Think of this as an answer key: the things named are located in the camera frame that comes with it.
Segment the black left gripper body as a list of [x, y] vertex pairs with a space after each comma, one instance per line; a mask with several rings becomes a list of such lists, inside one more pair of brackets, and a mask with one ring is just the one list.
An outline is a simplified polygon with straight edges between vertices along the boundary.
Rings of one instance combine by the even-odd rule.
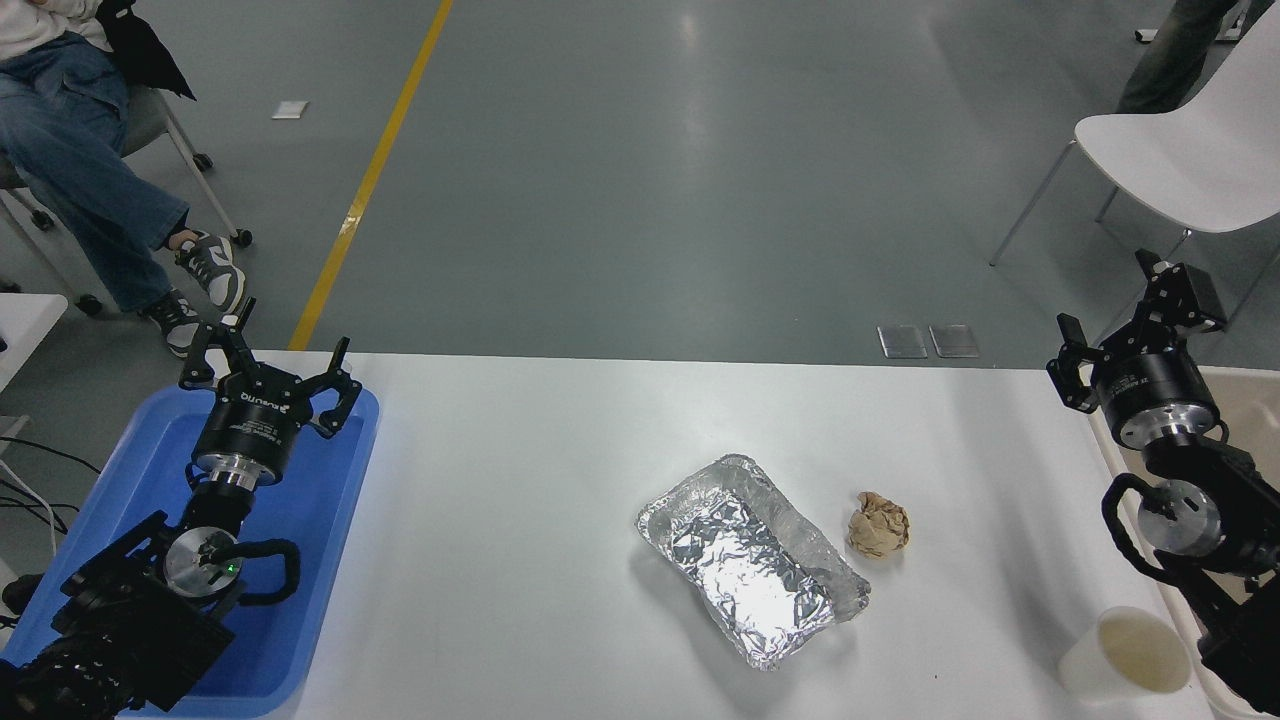
[[298, 375], [276, 370], [224, 375], [193, 462], [210, 470], [218, 457], [238, 456], [266, 470], [287, 469], [301, 427], [312, 416], [301, 384]]

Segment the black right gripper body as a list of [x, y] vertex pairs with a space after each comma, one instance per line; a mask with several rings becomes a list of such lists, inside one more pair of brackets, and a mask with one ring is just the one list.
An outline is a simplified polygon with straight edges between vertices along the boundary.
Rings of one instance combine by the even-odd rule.
[[1187, 337], [1112, 337], [1102, 350], [1094, 389], [1110, 430], [1210, 430], [1219, 424], [1219, 406]]

